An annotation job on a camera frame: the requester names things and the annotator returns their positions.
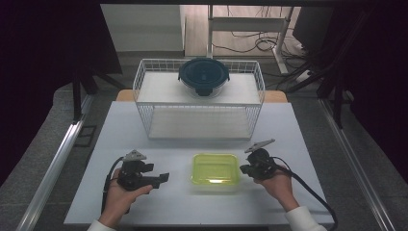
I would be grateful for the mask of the square container with green lid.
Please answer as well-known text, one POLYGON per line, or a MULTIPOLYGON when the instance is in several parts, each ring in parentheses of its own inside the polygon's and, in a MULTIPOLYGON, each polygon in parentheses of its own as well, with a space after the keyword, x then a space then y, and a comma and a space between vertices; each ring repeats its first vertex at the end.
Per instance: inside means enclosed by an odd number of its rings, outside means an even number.
POLYGON ((236 155, 199 153, 192 158, 191 182, 197 186, 236 186, 240 179, 236 155))

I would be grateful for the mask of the black stand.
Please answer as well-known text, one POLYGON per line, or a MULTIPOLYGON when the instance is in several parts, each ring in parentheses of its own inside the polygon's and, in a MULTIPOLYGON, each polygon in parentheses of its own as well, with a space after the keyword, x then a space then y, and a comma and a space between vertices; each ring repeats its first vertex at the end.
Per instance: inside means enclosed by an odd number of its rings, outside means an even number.
POLYGON ((73 94, 73 123, 77 124, 81 116, 84 114, 83 99, 81 96, 81 88, 84 88, 87 95, 97 94, 98 87, 94 80, 94 76, 102 79, 108 84, 116 87, 119 90, 124 90, 125 86, 118 82, 114 77, 96 69, 95 67, 76 67, 72 74, 72 94, 73 94))
POLYGON ((343 23, 344 29, 339 37, 328 48, 317 54, 317 57, 321 58, 324 52, 329 52, 330 57, 326 60, 327 65, 316 70, 308 79, 286 90, 286 93, 293 93, 315 83, 317 80, 322 80, 316 94, 319 99, 327 99, 330 93, 334 93, 332 119, 339 129, 343 128, 342 104, 344 102, 344 64, 346 56, 369 16, 369 11, 359 9, 354 17, 351 17, 348 21, 345 20, 343 23))

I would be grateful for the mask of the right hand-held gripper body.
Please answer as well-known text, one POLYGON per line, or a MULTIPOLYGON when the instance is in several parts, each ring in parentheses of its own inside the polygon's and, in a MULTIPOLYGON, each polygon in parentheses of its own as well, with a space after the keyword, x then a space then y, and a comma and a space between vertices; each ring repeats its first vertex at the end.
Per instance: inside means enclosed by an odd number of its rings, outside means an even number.
POLYGON ((277 170, 277 164, 265 150, 265 146, 273 142, 275 142, 275 139, 255 142, 244 151, 247 154, 248 164, 255 168, 254 175, 249 177, 266 180, 271 178, 272 174, 277 170))

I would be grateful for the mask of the white wire rack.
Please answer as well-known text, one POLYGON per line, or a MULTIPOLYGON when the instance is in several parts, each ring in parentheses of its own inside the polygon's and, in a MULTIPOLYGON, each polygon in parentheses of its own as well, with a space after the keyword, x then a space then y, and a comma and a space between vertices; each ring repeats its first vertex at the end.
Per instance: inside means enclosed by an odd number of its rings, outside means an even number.
POLYGON ((150 139, 248 140, 265 99, 256 61, 222 60, 229 78, 202 95, 179 77, 185 60, 143 59, 133 84, 140 119, 150 139))

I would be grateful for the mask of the white cabinet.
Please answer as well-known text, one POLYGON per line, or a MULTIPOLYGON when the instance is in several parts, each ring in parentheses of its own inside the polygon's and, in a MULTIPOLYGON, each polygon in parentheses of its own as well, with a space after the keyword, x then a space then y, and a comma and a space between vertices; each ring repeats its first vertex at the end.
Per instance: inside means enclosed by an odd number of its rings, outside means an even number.
POLYGON ((118 52, 185 50, 183 5, 101 4, 118 52))

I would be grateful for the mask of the aluminium rail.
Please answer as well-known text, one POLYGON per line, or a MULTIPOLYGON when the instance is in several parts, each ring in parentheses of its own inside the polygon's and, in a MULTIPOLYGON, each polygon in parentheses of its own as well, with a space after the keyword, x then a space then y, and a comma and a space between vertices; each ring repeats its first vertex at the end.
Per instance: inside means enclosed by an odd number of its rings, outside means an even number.
POLYGON ((330 107, 330 102, 327 99, 319 99, 319 104, 324 111, 324 115, 334 133, 336 140, 347 159, 354 177, 369 204, 371 212, 382 231, 396 231, 395 226, 390 218, 386 207, 381 200, 379 194, 376 192, 374 186, 369 180, 364 171, 357 155, 352 148, 349 139, 344 133, 344 130, 336 123, 333 118, 333 111, 330 107))
POLYGON ((77 121, 73 122, 67 129, 64 138, 54 155, 54 158, 45 172, 30 204, 28 205, 22 219, 17 225, 16 231, 33 231, 42 213, 46 202, 53 191, 58 178, 63 170, 64 164, 69 156, 73 145, 79 136, 84 121, 89 113, 94 97, 86 95, 80 104, 81 113, 77 121))

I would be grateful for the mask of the white metal desk frame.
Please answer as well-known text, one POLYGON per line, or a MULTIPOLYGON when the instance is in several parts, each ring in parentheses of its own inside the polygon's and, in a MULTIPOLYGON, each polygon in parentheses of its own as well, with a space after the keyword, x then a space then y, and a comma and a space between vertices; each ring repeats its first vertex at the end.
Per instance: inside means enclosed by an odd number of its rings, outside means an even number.
POLYGON ((279 17, 235 17, 235 16, 214 16, 214 6, 208 6, 208 58, 214 56, 213 33, 214 32, 255 32, 255 33, 275 33, 277 41, 272 46, 271 51, 279 67, 281 74, 288 74, 289 71, 282 57, 282 46, 291 23, 294 7, 289 7, 286 13, 279 17))

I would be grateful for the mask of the person's right hand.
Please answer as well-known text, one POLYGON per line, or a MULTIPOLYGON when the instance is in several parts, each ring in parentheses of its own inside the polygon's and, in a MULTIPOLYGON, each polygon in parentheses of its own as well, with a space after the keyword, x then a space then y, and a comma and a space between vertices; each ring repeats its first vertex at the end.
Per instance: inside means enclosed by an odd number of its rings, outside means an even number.
POLYGON ((293 195, 292 179, 284 171, 276 170, 271 178, 266 180, 255 179, 254 182, 262 185, 286 212, 299 207, 293 195))

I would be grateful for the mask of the round container with dark blue lid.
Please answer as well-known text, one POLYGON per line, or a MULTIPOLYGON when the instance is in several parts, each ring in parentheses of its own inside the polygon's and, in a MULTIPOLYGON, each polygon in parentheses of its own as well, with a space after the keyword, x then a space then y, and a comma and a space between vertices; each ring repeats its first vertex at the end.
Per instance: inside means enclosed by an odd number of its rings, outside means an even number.
POLYGON ((192 97, 213 98, 230 81, 230 75, 228 68, 220 61, 195 58, 179 67, 178 80, 192 97))

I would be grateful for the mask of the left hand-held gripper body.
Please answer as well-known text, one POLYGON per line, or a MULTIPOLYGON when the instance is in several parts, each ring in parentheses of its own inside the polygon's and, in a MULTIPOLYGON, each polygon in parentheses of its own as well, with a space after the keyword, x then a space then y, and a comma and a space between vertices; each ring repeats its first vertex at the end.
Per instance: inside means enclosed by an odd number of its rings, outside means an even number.
POLYGON ((123 164, 117 177, 117 184, 126 191, 135 191, 145 184, 142 166, 146 157, 137 150, 132 150, 123 158, 123 164))

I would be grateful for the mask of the wooden table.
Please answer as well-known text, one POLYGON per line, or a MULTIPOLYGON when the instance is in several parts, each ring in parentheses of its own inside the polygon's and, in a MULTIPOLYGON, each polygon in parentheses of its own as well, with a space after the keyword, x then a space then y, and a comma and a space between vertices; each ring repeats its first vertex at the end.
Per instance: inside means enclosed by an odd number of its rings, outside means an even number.
MULTIPOLYGON (((132 90, 121 90, 116 101, 133 101, 133 91, 132 90)), ((288 103, 286 94, 281 90, 266 90, 265 99, 266 103, 288 103)))

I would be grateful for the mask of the person's left hand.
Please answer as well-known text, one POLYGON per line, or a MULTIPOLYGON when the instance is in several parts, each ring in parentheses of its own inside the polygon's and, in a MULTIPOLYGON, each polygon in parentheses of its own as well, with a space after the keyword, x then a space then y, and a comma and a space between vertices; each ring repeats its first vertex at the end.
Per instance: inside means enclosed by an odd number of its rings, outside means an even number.
POLYGON ((153 187, 148 185, 128 192, 117 183, 119 173, 120 169, 118 168, 115 170, 113 179, 110 181, 105 208, 98 219, 101 224, 109 228, 117 227, 122 217, 139 196, 149 194, 153 190, 153 187))

